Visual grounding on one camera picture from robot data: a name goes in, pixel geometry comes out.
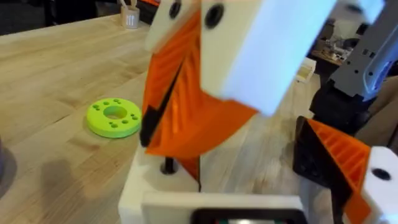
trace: white mounting plate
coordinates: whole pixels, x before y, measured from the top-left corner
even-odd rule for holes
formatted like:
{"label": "white mounting plate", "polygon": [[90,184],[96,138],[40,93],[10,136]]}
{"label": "white mounting plate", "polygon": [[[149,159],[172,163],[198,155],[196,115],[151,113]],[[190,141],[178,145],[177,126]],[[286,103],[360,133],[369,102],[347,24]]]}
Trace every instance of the white mounting plate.
{"label": "white mounting plate", "polygon": [[181,166],[173,175],[164,175],[160,167],[164,157],[145,154],[139,146],[119,201],[122,224],[144,224],[141,203],[146,192],[197,192],[198,182]]}
{"label": "white mounting plate", "polygon": [[299,196],[206,193],[147,193],[142,202],[150,224],[188,224],[198,208],[268,208],[303,210]]}
{"label": "white mounting plate", "polygon": [[[371,207],[365,223],[398,223],[398,157],[386,147],[372,147],[362,188],[362,196]],[[383,180],[373,174],[374,169],[389,173]]]}

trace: black metal rod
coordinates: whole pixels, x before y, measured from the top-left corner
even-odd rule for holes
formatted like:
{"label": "black metal rod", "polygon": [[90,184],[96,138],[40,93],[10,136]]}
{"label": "black metal rod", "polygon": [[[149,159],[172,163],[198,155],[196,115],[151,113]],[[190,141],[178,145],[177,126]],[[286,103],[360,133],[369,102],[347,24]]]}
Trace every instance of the black metal rod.
{"label": "black metal rod", "polygon": [[177,171],[174,166],[174,159],[171,157],[166,157],[164,164],[162,164],[161,171],[165,175],[174,174]]}

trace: white base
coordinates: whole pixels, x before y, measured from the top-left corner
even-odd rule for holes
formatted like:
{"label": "white base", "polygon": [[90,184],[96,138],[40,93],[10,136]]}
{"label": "white base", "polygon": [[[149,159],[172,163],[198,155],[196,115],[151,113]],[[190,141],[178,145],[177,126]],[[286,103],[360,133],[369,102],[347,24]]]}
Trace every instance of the white base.
{"label": "white base", "polygon": [[198,182],[181,166],[173,175],[164,175],[160,167],[164,157],[145,154],[137,147],[130,172],[119,201],[122,224],[144,224],[141,203],[145,192],[197,192]]}

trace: screw hole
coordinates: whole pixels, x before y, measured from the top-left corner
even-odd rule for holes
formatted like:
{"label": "screw hole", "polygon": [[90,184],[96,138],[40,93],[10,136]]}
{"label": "screw hole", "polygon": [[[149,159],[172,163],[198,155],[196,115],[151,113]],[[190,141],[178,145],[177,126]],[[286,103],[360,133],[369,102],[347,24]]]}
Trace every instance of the screw hole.
{"label": "screw hole", "polygon": [[218,25],[224,14],[224,5],[215,4],[206,14],[205,24],[207,29],[213,29]]}
{"label": "screw hole", "polygon": [[372,174],[382,180],[391,180],[390,173],[388,173],[384,169],[380,169],[380,168],[372,169]]}
{"label": "screw hole", "polygon": [[348,4],[346,8],[353,13],[362,14],[362,9],[354,4]]}
{"label": "screw hole", "polygon": [[176,16],[179,14],[181,9],[181,2],[180,1],[176,1],[172,4],[172,6],[170,7],[170,11],[169,11],[169,16],[171,19],[175,19]]}

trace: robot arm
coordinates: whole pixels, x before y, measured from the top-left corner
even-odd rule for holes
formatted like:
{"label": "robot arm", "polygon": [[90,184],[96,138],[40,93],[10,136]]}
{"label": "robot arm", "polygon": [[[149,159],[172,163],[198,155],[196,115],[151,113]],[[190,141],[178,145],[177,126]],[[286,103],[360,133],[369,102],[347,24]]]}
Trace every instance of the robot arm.
{"label": "robot arm", "polygon": [[[382,0],[161,2],[146,42],[153,52],[140,134],[146,148],[137,148],[119,202],[123,224],[214,224],[237,219],[307,222],[295,196],[198,193],[199,158],[255,113],[275,111],[336,3],[337,12],[370,23],[384,4]],[[375,50],[375,59],[383,55],[368,50]],[[319,150],[309,154],[329,161],[329,167],[316,166],[338,195],[347,223],[395,222],[396,207],[389,204],[388,192],[397,195],[393,181],[398,170],[390,165],[398,158],[361,147],[349,151],[353,158],[345,152],[338,154],[333,146],[322,144],[336,136],[320,141],[317,138],[324,135],[317,131],[310,140]],[[392,181],[375,181],[375,169],[386,171]],[[328,174],[340,177],[339,182]],[[383,187],[383,194],[375,192],[378,186]],[[364,210],[359,212],[355,205]]]}
{"label": "robot arm", "polygon": [[354,134],[369,118],[383,79],[398,58],[397,1],[389,1],[377,21],[325,86],[314,96],[315,119]]}

